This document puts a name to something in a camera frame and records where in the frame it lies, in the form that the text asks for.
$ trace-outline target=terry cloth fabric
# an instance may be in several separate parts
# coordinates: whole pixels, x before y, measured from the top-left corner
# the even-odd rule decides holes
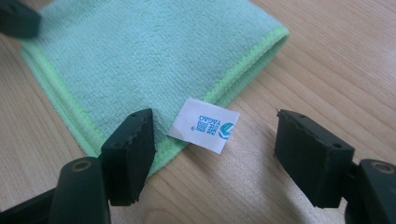
[[[21,55],[89,156],[131,113],[152,108],[150,174],[187,144],[166,136],[189,98],[226,106],[289,31],[247,0],[58,0]]]

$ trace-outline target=folded towel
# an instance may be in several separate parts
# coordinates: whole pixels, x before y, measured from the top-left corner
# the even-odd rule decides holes
[[[150,174],[187,144],[166,136],[189,98],[226,106],[289,31],[246,0],[58,0],[21,55],[89,156],[131,113],[152,108]]]

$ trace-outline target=white tag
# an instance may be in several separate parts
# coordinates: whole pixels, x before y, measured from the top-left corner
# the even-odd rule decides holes
[[[238,119],[238,112],[189,98],[168,135],[220,154]]]

